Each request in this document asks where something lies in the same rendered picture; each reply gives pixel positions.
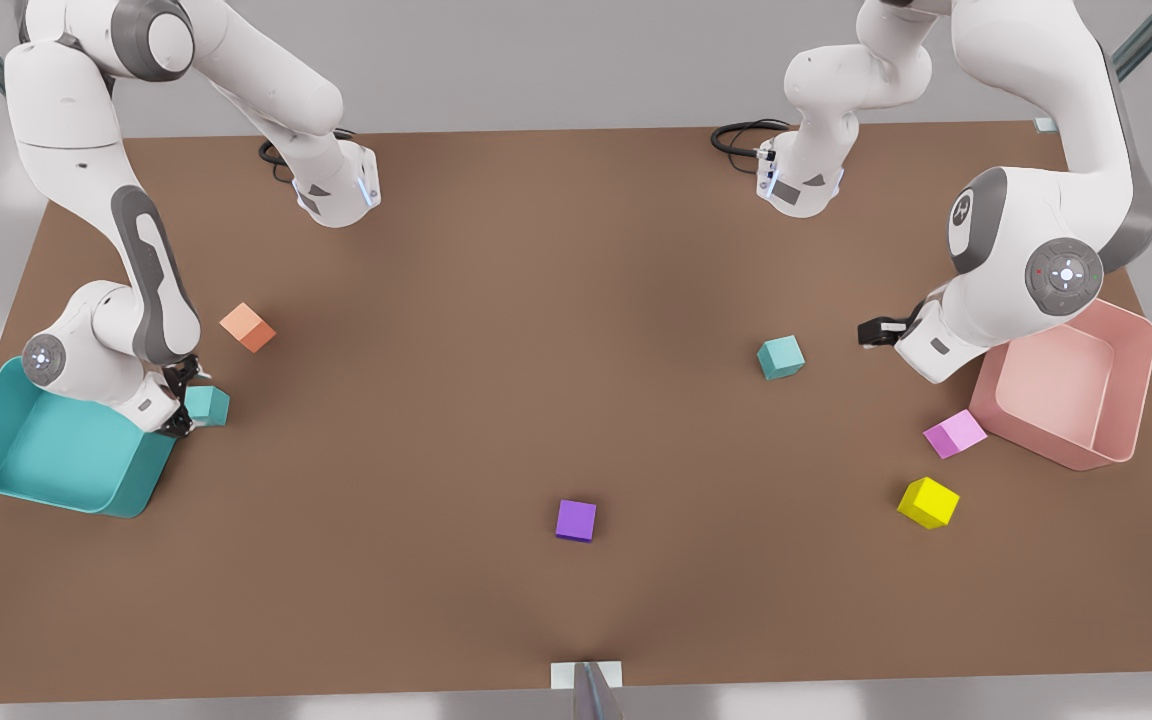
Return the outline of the light blue cube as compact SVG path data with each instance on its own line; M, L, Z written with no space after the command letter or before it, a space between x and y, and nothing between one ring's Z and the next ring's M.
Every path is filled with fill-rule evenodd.
M217 386L189 386L184 407L196 427L223 427L230 397Z
M794 376L805 365L805 357L795 336L765 341L756 353L756 359L759 361L763 377L768 381Z

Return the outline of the orange cube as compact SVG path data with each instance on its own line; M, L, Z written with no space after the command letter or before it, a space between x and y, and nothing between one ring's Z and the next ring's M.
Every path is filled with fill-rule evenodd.
M276 336L276 332L270 323L265 323L262 316L247 304L234 306L219 324L234 340L237 340L252 354L259 351L262 347L268 344Z

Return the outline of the pink cube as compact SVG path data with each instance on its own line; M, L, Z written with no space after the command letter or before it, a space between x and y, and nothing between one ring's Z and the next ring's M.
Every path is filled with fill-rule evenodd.
M941 420L932 429L924 430L923 435L935 450L938 457L948 458L986 439L986 430L980 427L972 411L964 409L950 418Z

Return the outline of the teal bin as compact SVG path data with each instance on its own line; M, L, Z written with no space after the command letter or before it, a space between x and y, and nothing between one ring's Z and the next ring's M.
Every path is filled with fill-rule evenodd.
M0 367L0 495L134 518L174 444L109 407L36 387L18 357Z

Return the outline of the yellow cube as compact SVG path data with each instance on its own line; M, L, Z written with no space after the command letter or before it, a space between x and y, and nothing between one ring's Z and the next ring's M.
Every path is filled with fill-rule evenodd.
M960 497L952 488L924 477L909 484L897 510L925 529L935 529L950 523L958 501Z

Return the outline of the pink bin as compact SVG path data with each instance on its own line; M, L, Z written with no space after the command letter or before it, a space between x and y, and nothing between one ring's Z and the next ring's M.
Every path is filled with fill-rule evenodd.
M1096 300L1070 323L992 348L969 410L982 429L1075 471L1134 456L1152 323Z

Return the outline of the purple cube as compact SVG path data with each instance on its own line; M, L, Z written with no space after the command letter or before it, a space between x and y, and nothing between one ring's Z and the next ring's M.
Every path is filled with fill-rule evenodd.
M596 505L563 498L559 502L554 535L567 541L593 541Z

